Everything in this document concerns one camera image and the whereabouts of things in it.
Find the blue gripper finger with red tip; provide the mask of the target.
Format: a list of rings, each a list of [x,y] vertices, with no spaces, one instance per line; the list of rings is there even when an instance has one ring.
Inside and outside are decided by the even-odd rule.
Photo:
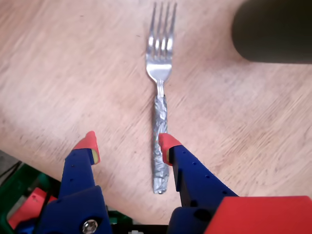
[[[112,227],[92,166],[100,162],[95,132],[90,131],[65,158],[58,199],[43,210],[38,234],[110,234]]]
[[[164,163],[173,168],[175,188],[181,200],[181,207],[172,213],[167,233],[202,234],[223,198],[236,193],[172,135],[160,134],[159,145]]]

